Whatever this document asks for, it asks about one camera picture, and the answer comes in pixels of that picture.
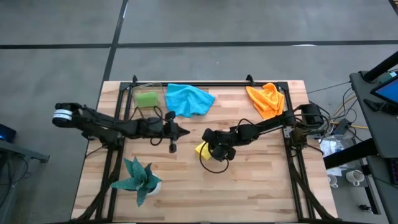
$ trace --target white pot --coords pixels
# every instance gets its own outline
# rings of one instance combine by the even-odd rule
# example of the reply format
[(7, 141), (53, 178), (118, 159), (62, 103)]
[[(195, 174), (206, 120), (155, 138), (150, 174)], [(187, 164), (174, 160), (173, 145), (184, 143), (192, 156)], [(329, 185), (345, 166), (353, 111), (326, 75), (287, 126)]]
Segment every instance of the white pot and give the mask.
[(149, 193), (147, 194), (147, 196), (153, 196), (153, 195), (159, 193), (161, 188), (162, 188), (162, 182), (158, 182), (158, 183), (156, 184), (155, 189), (154, 189), (153, 191), (149, 192)]

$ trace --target paper plant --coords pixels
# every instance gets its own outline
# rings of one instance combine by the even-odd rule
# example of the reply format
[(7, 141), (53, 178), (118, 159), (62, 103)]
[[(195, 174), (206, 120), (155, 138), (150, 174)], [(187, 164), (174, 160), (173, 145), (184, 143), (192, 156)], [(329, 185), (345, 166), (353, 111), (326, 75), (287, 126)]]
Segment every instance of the paper plant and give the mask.
[(143, 168), (136, 157), (132, 162), (128, 159), (124, 159), (124, 163), (126, 164), (127, 171), (131, 177), (126, 180), (116, 181), (111, 185), (111, 187), (136, 191), (137, 205), (140, 207), (144, 203), (147, 194), (155, 190), (157, 183), (162, 180), (154, 176), (150, 170), (150, 165), (152, 165), (152, 163)]

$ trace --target concrete floor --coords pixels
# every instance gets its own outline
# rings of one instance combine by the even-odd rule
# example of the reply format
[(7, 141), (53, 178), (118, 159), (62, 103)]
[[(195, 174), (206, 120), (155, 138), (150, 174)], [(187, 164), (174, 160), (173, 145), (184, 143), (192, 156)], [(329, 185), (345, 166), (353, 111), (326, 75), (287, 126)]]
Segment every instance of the concrete floor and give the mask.
[[(111, 43), (122, 0), (0, 1), (0, 44)], [(120, 43), (192, 41), (398, 40), (387, 0), (130, 0)], [(118, 49), (110, 80), (305, 80), (308, 91), (349, 80), (396, 51), (396, 45)], [(16, 143), (51, 155), (30, 163), (13, 223), (66, 221), (87, 141), (51, 124), (56, 102), (95, 107), (109, 49), (0, 50), (0, 123)], [(349, 85), (311, 94), (329, 111)], [(358, 106), (357, 125), (366, 125)], [(361, 138), (369, 133), (360, 131)], [(339, 217), (387, 223), (363, 213), (360, 189), (333, 190)]]

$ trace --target wooden table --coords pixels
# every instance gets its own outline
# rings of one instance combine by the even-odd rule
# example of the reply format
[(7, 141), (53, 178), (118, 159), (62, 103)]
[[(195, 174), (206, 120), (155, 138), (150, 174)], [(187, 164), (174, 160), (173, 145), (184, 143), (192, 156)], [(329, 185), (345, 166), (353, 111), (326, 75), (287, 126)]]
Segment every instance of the wooden table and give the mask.
[[(293, 107), (308, 103), (304, 82), (288, 83)], [(100, 113), (114, 116), (119, 84), (104, 82), (98, 104)], [(159, 146), (151, 146), (148, 139), (126, 141), (124, 157), (133, 160), (136, 156), (143, 165), (153, 162), (152, 171), (163, 180), (162, 189), (159, 194), (147, 197), (141, 207), (136, 205), (136, 192), (118, 190), (113, 221), (297, 221), (281, 130), (265, 134), (250, 145), (236, 147), (236, 157), (225, 173), (212, 174), (202, 168), (194, 149), (202, 142), (201, 136), (206, 128), (227, 129), (237, 125), (241, 118), (257, 123), (261, 117), (242, 86), (201, 89), (216, 96), (216, 101), (206, 116), (175, 119), (181, 127), (191, 131), (177, 141), (175, 154), (169, 154), (168, 140)], [(167, 111), (164, 105), (162, 109), (164, 113)], [(310, 144), (319, 147), (316, 141), (310, 141)], [(87, 153), (99, 146), (99, 142), (91, 142)], [(105, 157), (106, 149), (102, 149), (85, 160), (72, 218), (82, 214), (98, 193)], [(337, 217), (322, 155), (308, 148), (303, 150), (303, 157), (312, 192), (328, 212)], [(226, 165), (225, 161), (216, 160), (205, 161), (205, 164), (214, 170), (223, 169)], [(123, 164), (120, 179), (128, 177)], [(108, 211), (109, 195), (110, 191), (105, 199), (104, 216)], [(301, 191), (300, 197), (307, 213)]]

